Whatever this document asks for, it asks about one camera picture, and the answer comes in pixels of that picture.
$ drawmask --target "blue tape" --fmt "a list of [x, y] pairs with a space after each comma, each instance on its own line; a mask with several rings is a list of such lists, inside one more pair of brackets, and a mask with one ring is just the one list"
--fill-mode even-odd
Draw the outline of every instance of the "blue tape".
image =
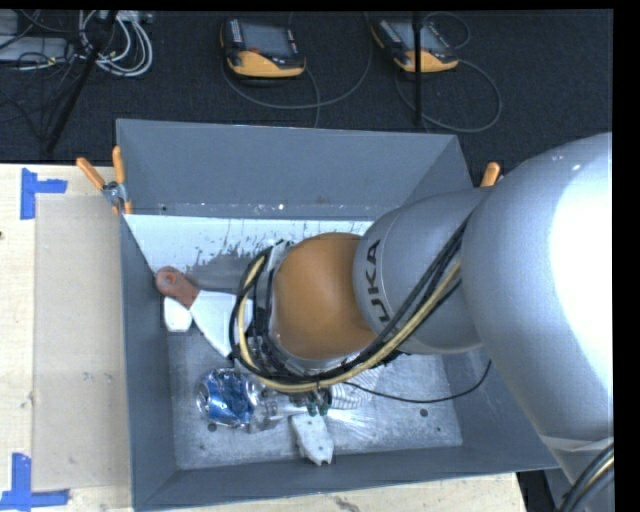
[[36, 216], [36, 194], [64, 194], [67, 190], [65, 180], [38, 181], [38, 175], [22, 168], [22, 197], [20, 201], [20, 219], [33, 219]]
[[31, 492], [31, 458], [22, 453], [12, 456], [11, 490], [0, 496], [0, 510], [31, 512], [32, 507], [54, 507], [66, 505], [69, 490], [54, 492]]

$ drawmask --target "blue object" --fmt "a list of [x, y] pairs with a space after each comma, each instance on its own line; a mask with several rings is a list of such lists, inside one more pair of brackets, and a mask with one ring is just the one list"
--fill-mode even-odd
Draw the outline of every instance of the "blue object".
[[249, 423], [253, 406], [247, 396], [246, 375], [227, 368], [213, 370], [201, 385], [206, 391], [201, 388], [199, 407], [209, 420], [230, 427]]
[[0, 510], [31, 512], [32, 507], [66, 505], [69, 490], [54, 492], [31, 492], [31, 457], [22, 453], [12, 455], [11, 490], [3, 491]]
[[20, 201], [20, 219], [33, 219], [36, 216], [36, 193], [64, 194], [67, 190], [65, 180], [38, 181], [38, 175], [22, 168], [22, 197]]

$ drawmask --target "white plastic piece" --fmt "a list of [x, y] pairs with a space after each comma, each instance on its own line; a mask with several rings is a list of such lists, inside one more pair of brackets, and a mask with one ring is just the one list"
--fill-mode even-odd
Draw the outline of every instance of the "white plastic piece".
[[[230, 293], [201, 290], [193, 301], [190, 312], [204, 337], [224, 357], [231, 353], [229, 321], [236, 303]], [[247, 299], [244, 309], [244, 325], [249, 327], [253, 318], [253, 301]]]
[[164, 298], [164, 324], [169, 332], [186, 332], [192, 321], [187, 308], [171, 297]]
[[291, 426], [296, 433], [300, 455], [321, 466], [323, 462], [331, 464], [333, 459], [333, 439], [329, 435], [327, 424], [320, 415], [297, 414], [290, 417]]

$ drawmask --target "black cable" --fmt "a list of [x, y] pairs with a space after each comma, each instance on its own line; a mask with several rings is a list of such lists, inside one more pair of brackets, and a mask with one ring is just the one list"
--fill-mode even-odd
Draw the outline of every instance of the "black cable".
[[485, 381], [485, 379], [487, 378], [487, 375], [489, 374], [489, 370], [490, 369], [491, 369], [491, 360], [489, 360], [489, 362], [487, 363], [487, 367], [485, 368], [484, 373], [482, 374], [482, 377], [480, 377], [478, 382], [476, 382], [473, 386], [471, 386], [466, 391], [463, 391], [461, 393], [456, 393], [455, 395], [445, 396], [445, 397], [442, 397], [442, 398], [429, 398], [429, 399], [426, 399], [426, 400], [417, 400], [417, 399], [413, 399], [413, 398], [404, 398], [404, 397], [401, 397], [401, 396], [387, 395], [386, 393], [380, 393], [379, 391], [374, 391], [373, 389], [368, 389], [368, 388], [360, 386], [359, 384], [354, 384], [353, 382], [349, 382], [349, 381], [343, 382], [343, 384], [346, 384], [347, 386], [352, 386], [354, 388], [358, 388], [358, 389], [360, 389], [362, 391], [365, 391], [365, 392], [370, 393], [370, 394], [375, 395], [375, 396], [379, 396], [379, 397], [382, 397], [382, 398], [389, 398], [390, 400], [397, 400], [398, 402], [406, 402], [406, 403], [409, 403], [409, 404], [435, 404], [435, 403], [438, 403], [438, 402], [446, 402], [448, 400], [453, 400], [455, 398], [460, 398], [461, 396], [465, 396], [465, 395], [468, 395], [469, 393], [474, 392]]
[[[0, 119], [0, 123], [6, 123], [6, 122], [10, 122], [10, 121], [14, 121], [20, 117], [24, 117], [26, 116], [31, 116], [32, 114], [35, 114], [37, 112], [43, 111], [45, 109], [47, 109], [54, 101], [58, 100], [60, 97], [62, 97], [62, 95], [66, 92], [69, 91], [69, 89], [73, 86], [75, 80], [77, 80], [78, 76], [74, 77], [70, 83], [67, 84], [67, 86], [64, 89], [60, 89], [60, 87], [62, 87], [62, 84], [64, 83], [64, 81], [66, 80], [67, 76], [69, 75], [69, 73], [71, 72], [73, 65], [74, 65], [75, 59], [72, 58], [71, 61], [65, 63], [68, 67], [67, 70], [65, 71], [63, 77], [60, 79], [60, 81], [58, 82], [58, 85], [56, 87], [56, 90], [51, 94], [51, 96], [43, 101], [41, 103], [41, 105], [39, 107], [36, 107], [34, 109], [31, 110], [27, 110], [27, 109], [18, 109], [20, 110], [20, 114], [15, 115], [15, 116], [9, 116], [9, 117], [4, 117], [2, 119]], [[49, 76], [45, 77], [45, 80], [48, 80], [50, 78], [53, 78], [54, 76], [58, 75], [60, 72], [62, 72], [62, 70], [64, 69], [64, 65], [59, 67], [58, 69], [56, 69], [55, 71], [53, 71]], [[34, 85], [36, 85], [38, 82], [36, 82], [34, 80], [35, 74], [32, 75], [32, 78], [30, 78], [30, 82], [22, 88], [22, 92], [26, 93], [31, 87], [33, 87]], [[8, 98], [7, 100], [0, 102], [0, 106], [3, 106], [6, 103], [11, 103], [14, 107], [17, 108], [17, 106], [15, 105], [15, 103], [19, 103], [20, 100], [16, 99], [16, 98]]]
[[[432, 124], [435, 124], [436, 126], [439, 126], [440, 128], [444, 128], [446, 130], [451, 130], [454, 132], [460, 132], [460, 133], [479, 133], [482, 132], [484, 130], [487, 130], [489, 128], [491, 128], [494, 124], [496, 124], [498, 122], [498, 119], [500, 118], [500, 114], [502, 113], [502, 96], [500, 95], [500, 91], [498, 90], [498, 86], [496, 85], [496, 83], [493, 81], [493, 79], [482, 69], [480, 69], [478, 66], [476, 66], [475, 64], [472, 64], [471, 62], [468, 62], [466, 60], [463, 59], [458, 59], [458, 63], [459, 64], [464, 64], [466, 66], [469, 66], [472, 69], [475, 69], [478, 73], [480, 73], [491, 85], [491, 88], [493, 89], [495, 95], [496, 95], [496, 100], [497, 100], [497, 108], [496, 108], [496, 113], [495, 116], [493, 117], [493, 119], [485, 124], [484, 126], [480, 126], [478, 128], [461, 128], [461, 127], [457, 127], [457, 126], [452, 126], [449, 124], [445, 124], [442, 123], [436, 119], [433, 119], [429, 116], [427, 116], [426, 114], [422, 114], [422, 118], [425, 121], [428, 121]], [[400, 95], [400, 98], [402, 99], [402, 101], [404, 101], [407, 106], [411, 109], [411, 110], [415, 110], [414, 105], [411, 103], [411, 101], [409, 101], [407, 98], [405, 98], [405, 96], [402, 94], [402, 91], [400, 90], [400, 77], [401, 72], [399, 72], [398, 74], [396, 74], [396, 90], [398, 91], [398, 94]]]
[[74, 58], [70, 62], [69, 68], [67, 69], [62, 79], [58, 83], [56, 90], [51, 94], [49, 99], [43, 104], [43, 108], [42, 108], [43, 112], [45, 112], [45, 110], [48, 109], [50, 105], [52, 106], [52, 108], [48, 111], [48, 113], [45, 113], [47, 120], [45, 121], [43, 118], [43, 124], [44, 124], [43, 132], [42, 132], [43, 136], [44, 134], [49, 132], [57, 110], [65, 104], [65, 101], [61, 101], [62, 98], [64, 98], [68, 94], [71, 94], [71, 92], [73, 91], [73, 87], [75, 87], [76, 82], [80, 79], [81, 75], [78, 74], [71, 79], [71, 81], [67, 84], [67, 86], [64, 89], [60, 89], [61, 85], [64, 83], [64, 80], [73, 70], [75, 63], [76, 63], [76, 59]]
[[436, 286], [440, 282], [440, 278], [442, 277], [442, 275], [444, 274], [444, 271], [446, 270], [446, 268], [449, 266], [449, 264], [453, 260], [453, 256], [455, 255], [456, 252], [458, 252], [458, 250], [460, 249], [461, 245], [462, 245], [462, 239], [460, 237], [456, 237], [451, 244], [447, 244], [445, 246], [445, 248], [443, 249], [442, 255], [440, 257], [436, 258], [437, 264], [436, 264], [436, 267], [434, 268], [433, 276], [431, 278], [431, 282], [427, 286], [422, 299], [417, 303], [414, 313], [418, 309], [420, 309], [422, 307], [422, 305], [425, 302], [427, 302], [427, 300], [429, 300], [429, 297], [431, 297], [431, 295], [433, 295], [433, 292], [435, 291]]
[[[116, 21], [117, 15], [117, 9], [111, 9], [107, 11], [107, 19], [104, 21], [104, 24], [109, 28], [112, 28]], [[96, 44], [87, 57], [82, 73], [80, 74], [78, 84], [70, 92], [69, 97], [66, 98], [63, 102], [60, 114], [58, 115], [58, 118], [56, 119], [51, 129], [43, 134], [46, 138], [44, 150], [49, 155], [53, 154], [53, 150], [55, 149], [58, 140], [60, 139], [60, 136], [62, 135], [62, 132], [71, 116], [78, 97], [80, 96], [80, 93], [82, 92], [84, 85], [87, 83], [89, 75], [96, 64], [98, 56], [100, 55], [100, 51], [102, 50], [104, 44], [109, 40], [109, 36], [106, 33], [104, 25], [100, 27], [100, 30], [96, 31], [95, 39]]]
[[[28, 63], [25, 64], [24, 67], [22, 66], [22, 60], [27, 58], [27, 57], [33, 57], [33, 56], [37, 56], [37, 57], [41, 57], [41, 59], [38, 60], [34, 60], [34, 63]], [[54, 63], [53, 64], [49, 64], [49, 61], [53, 59]], [[60, 56], [60, 57], [54, 57], [52, 55], [47, 55], [45, 53], [42, 52], [24, 52], [22, 54], [20, 54], [20, 56], [16, 59], [15, 61], [15, 68], [17, 71], [24, 71], [24, 68], [36, 68], [33, 71], [43, 71], [45, 69], [49, 69], [55, 66], [64, 66], [65, 64], [68, 64], [67, 58], [65, 56]]]
[[407, 298], [402, 303], [402, 305], [400, 306], [396, 314], [391, 318], [391, 320], [389, 320], [389, 322], [384, 327], [384, 329], [380, 332], [380, 334], [378, 334], [376, 339], [372, 342], [370, 348], [362, 352], [356, 359], [354, 359], [350, 363], [351, 367], [368, 359], [373, 353], [377, 352], [382, 348], [382, 346], [384, 346], [384, 344], [386, 343], [385, 338], [395, 329], [400, 319], [409, 311], [409, 308], [418, 297], [418, 294], [420, 293], [420, 291], [432, 279], [434, 272], [439, 267], [442, 260], [443, 259], [447, 260], [448, 258], [453, 256], [455, 251], [452, 252], [452, 247], [456, 246], [459, 243], [462, 237], [462, 234], [466, 229], [467, 223], [469, 222], [470, 217], [471, 217], [471, 214], [469, 214], [467, 218], [458, 226], [458, 228], [453, 233], [453, 235], [451, 235], [451, 237], [449, 238], [445, 246], [440, 250], [436, 258], [431, 262], [431, 264], [429, 265], [427, 270], [424, 272], [424, 274], [422, 275], [422, 277], [420, 278], [416, 286], [413, 288], [413, 290], [411, 290], [409, 295], [407, 295]]
[[573, 512], [578, 510], [576, 505], [578, 501], [583, 501], [583, 494], [588, 492], [589, 489], [593, 487], [597, 481], [599, 481], [608, 471], [604, 473], [600, 473], [603, 468], [607, 467], [608, 464], [613, 462], [613, 443], [607, 446], [604, 450], [602, 450], [595, 459], [591, 461], [591, 463], [585, 468], [580, 477], [576, 480], [575, 484], [569, 491], [569, 494], [565, 498], [562, 503], [562, 507], [560, 508], [560, 512]]

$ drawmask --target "wooden table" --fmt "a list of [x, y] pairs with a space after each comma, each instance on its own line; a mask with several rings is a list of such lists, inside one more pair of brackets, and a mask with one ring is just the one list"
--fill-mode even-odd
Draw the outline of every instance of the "wooden table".
[[[36, 297], [39, 297], [35, 272], [38, 249], [36, 229], [39, 217], [36, 209], [35, 219], [20, 220], [23, 167], [36, 172], [39, 180], [58, 178], [68, 182], [66, 192], [55, 194], [55, 199], [54, 194], [51, 194], [51, 198], [45, 197], [48, 194], [37, 195], [37, 206], [43, 201], [55, 200], [58, 201], [57, 207], [64, 209], [68, 204], [71, 208], [73, 198], [83, 198], [83, 201], [95, 202], [97, 211], [103, 211], [104, 216], [113, 215], [102, 195], [75, 166], [0, 164], [0, 275], [3, 279], [0, 287], [0, 491], [8, 489], [11, 485], [11, 454], [33, 454], [34, 410], [38, 407], [38, 396], [34, 395], [34, 325], [38, 313]], [[98, 170], [107, 181], [114, 179], [112, 168], [101, 167]], [[86, 217], [87, 223], [96, 221], [95, 215]], [[87, 257], [91, 256], [92, 251], [100, 250], [100, 247], [96, 246], [83, 246], [82, 240], [78, 240], [78, 246]], [[112, 282], [110, 286], [119, 289], [117, 282]], [[81, 301], [81, 304], [101, 300], [100, 297], [93, 296], [82, 299], [84, 302]], [[38, 307], [46, 308], [47, 304], [38, 303]], [[119, 304], [111, 304], [110, 307], [118, 310]], [[90, 415], [91, 412], [85, 411], [84, 414]], [[63, 432], [53, 429], [46, 434], [56, 436], [62, 435]], [[38, 461], [34, 459], [33, 464], [35, 467]], [[36, 485], [37, 482], [34, 480], [33, 490], [41, 490]], [[69, 503], [48, 510], [133, 510], [128, 505], [131, 503], [131, 497], [127, 484], [67, 487], [71, 487]], [[181, 510], [523, 512], [525, 506], [515, 475], [505, 474]]]

